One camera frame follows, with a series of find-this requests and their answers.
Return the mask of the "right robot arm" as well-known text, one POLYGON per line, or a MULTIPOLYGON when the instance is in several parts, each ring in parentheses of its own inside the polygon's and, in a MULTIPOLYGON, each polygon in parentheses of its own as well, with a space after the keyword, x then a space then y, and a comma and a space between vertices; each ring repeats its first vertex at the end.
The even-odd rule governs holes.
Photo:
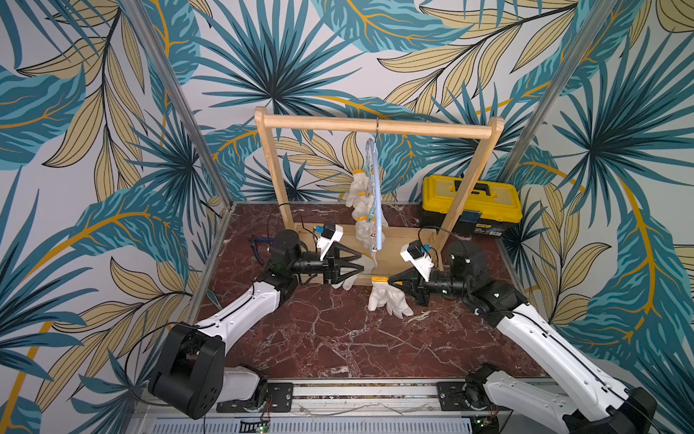
POLYGON ((390 285, 422 307, 433 295, 462 300, 475 316, 527 353, 562 390, 548 392, 485 363, 463 385, 439 386, 443 408, 507 408, 556 433, 647 433, 654 427, 656 399, 604 372, 511 283, 492 278, 483 251, 473 242, 453 244, 444 271, 435 267, 431 251, 419 240, 404 245, 400 256, 411 266, 390 276, 390 285))

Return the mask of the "white glove bottom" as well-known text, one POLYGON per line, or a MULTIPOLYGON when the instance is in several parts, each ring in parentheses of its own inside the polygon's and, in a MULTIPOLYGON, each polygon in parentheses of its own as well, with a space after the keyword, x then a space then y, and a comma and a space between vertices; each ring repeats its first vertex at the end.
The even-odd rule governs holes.
POLYGON ((406 300, 406 294, 402 290, 390 285, 385 277, 373 277, 368 311, 373 312, 381 307, 385 307, 390 315, 399 319, 414 315, 406 300))

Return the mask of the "light blue clip hanger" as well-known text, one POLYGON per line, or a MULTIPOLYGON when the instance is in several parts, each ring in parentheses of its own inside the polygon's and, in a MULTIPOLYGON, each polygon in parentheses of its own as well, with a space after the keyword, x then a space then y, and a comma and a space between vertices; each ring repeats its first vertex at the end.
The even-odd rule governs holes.
POLYGON ((370 177, 370 188, 372 188, 373 205, 369 211, 370 218, 381 220, 382 200, 381 200, 381 170, 379 165, 379 153, 377 139, 380 137, 379 121, 376 121, 376 132, 374 137, 370 137, 366 143, 366 167, 370 177))

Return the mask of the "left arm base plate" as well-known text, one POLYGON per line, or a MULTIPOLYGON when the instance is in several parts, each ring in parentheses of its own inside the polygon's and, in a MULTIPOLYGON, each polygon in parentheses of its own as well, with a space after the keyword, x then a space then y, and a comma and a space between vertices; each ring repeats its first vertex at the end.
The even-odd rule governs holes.
POLYGON ((218 413, 289 413, 291 412, 295 386, 293 383, 261 383, 253 396, 246 400, 217 403, 218 413))

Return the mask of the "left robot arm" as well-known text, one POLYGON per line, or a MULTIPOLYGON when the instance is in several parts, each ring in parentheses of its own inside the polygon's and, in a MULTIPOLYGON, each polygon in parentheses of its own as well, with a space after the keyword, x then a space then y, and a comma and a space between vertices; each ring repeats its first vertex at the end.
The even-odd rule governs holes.
POLYGON ((318 228, 309 249, 297 231, 278 233, 269 260, 249 289, 218 313, 194 325, 174 325, 151 372, 148 392, 193 420, 219 403, 236 401, 253 410, 269 404, 267 382, 246 368, 226 367, 226 356, 242 336, 289 300, 304 275, 339 285, 364 271, 363 255, 341 243, 343 229, 318 228))

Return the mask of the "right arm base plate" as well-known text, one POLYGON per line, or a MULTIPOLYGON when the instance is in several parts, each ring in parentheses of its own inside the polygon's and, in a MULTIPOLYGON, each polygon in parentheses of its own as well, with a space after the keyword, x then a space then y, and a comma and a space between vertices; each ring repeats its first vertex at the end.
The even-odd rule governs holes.
POLYGON ((478 383, 465 381, 436 383, 437 399, 443 412, 474 410, 475 412, 496 412, 500 407, 493 403, 478 383))

